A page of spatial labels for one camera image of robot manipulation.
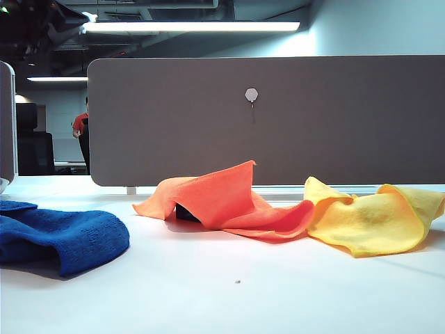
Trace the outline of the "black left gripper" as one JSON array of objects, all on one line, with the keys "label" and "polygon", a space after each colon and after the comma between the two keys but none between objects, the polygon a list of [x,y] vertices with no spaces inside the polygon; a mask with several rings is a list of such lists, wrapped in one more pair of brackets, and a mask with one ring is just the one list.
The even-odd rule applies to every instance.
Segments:
[{"label": "black left gripper", "polygon": [[58,1],[2,1],[1,57],[23,59],[85,33],[96,14],[72,11]]}]

